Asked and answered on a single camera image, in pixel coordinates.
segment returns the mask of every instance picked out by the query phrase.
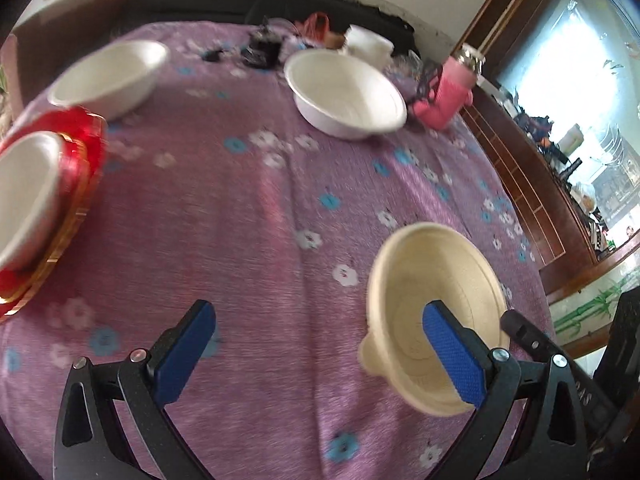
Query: pink container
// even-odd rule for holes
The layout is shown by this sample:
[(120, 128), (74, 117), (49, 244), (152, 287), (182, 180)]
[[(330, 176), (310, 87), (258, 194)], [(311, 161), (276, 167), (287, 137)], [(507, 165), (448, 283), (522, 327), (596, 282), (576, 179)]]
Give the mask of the pink container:
[(425, 126), (442, 130), (463, 105), (470, 106), (472, 103), (471, 90), (448, 79), (443, 72), (435, 101), (432, 104), (426, 100), (416, 101), (412, 110)]
[(469, 90), (478, 82), (478, 76), (475, 72), (451, 56), (447, 58), (442, 67), (442, 76)]

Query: beige bowl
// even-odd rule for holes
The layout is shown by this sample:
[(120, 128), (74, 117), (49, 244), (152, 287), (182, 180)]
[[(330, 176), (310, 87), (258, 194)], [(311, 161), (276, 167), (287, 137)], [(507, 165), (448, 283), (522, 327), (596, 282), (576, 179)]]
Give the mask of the beige bowl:
[(422, 330), (422, 311), (433, 300), (442, 300), (489, 348), (509, 348), (500, 330), (506, 304), (491, 266), (462, 235), (425, 222), (396, 231), (378, 252), (367, 289), (369, 332), (358, 360), (417, 410), (457, 415), (473, 406), (460, 399)]

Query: plastic bag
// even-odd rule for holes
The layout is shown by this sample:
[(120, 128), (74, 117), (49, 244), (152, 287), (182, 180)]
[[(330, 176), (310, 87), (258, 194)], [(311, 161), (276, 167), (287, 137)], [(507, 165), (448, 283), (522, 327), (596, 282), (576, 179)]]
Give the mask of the plastic bag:
[(571, 188), (571, 195), (585, 213), (593, 213), (596, 209), (596, 189), (591, 184), (577, 182)]

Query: green plant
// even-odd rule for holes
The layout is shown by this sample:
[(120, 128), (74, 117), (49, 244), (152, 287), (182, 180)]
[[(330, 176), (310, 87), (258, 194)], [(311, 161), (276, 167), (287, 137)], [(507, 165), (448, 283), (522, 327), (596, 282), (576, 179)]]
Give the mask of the green plant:
[(2, 68), (2, 65), (0, 65), (0, 93), (7, 93), (6, 76), (4, 75), (4, 69)]

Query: blue gripper pad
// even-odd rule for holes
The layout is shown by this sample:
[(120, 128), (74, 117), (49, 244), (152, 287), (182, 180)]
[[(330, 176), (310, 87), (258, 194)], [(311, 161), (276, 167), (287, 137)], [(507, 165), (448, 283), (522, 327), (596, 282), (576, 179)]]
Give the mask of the blue gripper pad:
[(422, 330), (460, 398), (479, 408), (486, 396), (484, 371), (433, 302), (422, 311)]
[(199, 311), (180, 334), (154, 373), (154, 399), (159, 406), (178, 400), (202, 352), (216, 330), (212, 304), (203, 301)]

